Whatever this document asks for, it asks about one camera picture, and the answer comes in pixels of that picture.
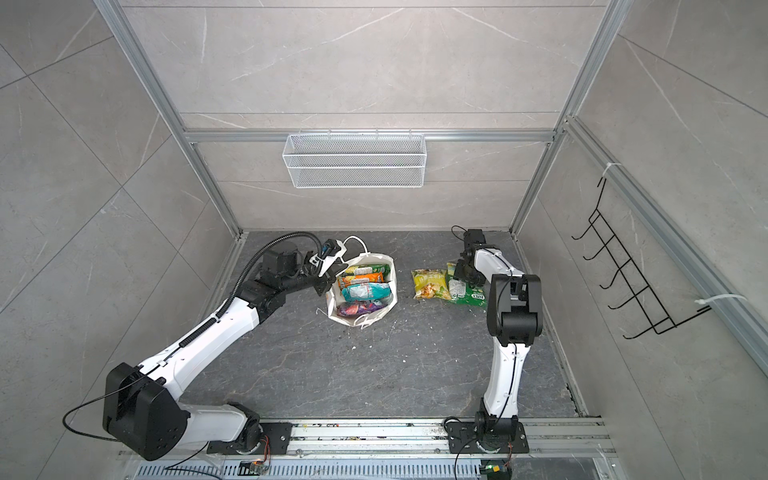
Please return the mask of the green Fox's candy bag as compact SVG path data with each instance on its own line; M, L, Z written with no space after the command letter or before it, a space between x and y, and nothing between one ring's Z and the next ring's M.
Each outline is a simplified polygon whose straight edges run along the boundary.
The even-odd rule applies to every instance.
M455 277L454 263L446 264L446 281L449 288L450 302L458 305L468 305L485 308L487 299L482 287L474 287Z

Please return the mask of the yellow chips snack bag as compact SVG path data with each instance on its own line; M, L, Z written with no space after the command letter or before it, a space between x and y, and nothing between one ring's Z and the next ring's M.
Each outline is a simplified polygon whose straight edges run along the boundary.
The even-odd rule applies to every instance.
M444 269L417 269L411 275L415 299L452 299Z

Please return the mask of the orange snack packet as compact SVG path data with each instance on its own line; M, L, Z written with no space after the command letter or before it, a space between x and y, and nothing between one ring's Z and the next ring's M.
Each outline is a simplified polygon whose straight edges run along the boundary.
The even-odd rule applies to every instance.
M361 274L361 275L345 275L340 276L337 280L340 289L347 288L352 285L359 285L365 283L385 283L384 275L380 272Z

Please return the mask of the teal snack packet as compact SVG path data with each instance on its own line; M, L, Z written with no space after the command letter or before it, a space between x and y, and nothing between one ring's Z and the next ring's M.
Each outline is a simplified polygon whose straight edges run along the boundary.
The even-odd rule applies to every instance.
M392 294L388 283L365 283L352 285L341 290L341 294L347 302L383 300Z

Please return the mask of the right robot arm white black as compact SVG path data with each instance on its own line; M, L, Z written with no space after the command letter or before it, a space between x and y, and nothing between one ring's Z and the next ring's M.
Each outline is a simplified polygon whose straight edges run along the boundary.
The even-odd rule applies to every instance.
M444 420L450 451L463 453L526 453L527 441L519 420L518 396L524 363L543 330L541 280L526 274L486 241L480 229L465 229L464 250L456 276L482 287L486 324L493 345L491 374L478 411L471 422Z

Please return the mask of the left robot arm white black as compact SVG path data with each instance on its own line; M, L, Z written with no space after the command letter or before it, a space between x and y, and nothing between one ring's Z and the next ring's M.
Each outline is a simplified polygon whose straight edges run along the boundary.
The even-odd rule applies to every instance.
M102 426L143 459L153 461L177 447L213 444L238 453L259 448L260 418L244 405L187 405L180 399L192 381L243 335L264 323L289 294L330 290L344 267L346 249L327 241L319 255L300 258L293 243L265 251L235 297L182 339L138 366L121 363L106 379Z

